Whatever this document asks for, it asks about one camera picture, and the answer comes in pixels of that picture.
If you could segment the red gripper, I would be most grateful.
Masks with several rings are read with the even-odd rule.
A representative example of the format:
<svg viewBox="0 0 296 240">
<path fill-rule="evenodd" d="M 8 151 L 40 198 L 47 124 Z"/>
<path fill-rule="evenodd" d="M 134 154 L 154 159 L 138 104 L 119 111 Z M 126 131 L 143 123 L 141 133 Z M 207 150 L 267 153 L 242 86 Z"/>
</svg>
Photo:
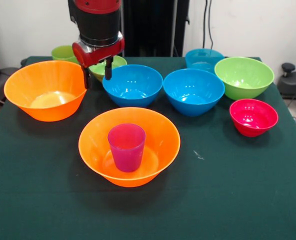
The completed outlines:
<svg viewBox="0 0 296 240">
<path fill-rule="evenodd" d="M 105 79 L 110 80 L 112 77 L 113 57 L 120 54 L 125 48 L 125 39 L 119 31 L 117 40 L 111 45 L 90 46 L 78 40 L 72 44 L 73 53 L 82 66 L 84 87 L 88 90 L 91 88 L 91 74 L 88 67 L 96 65 L 106 59 Z"/>
</svg>

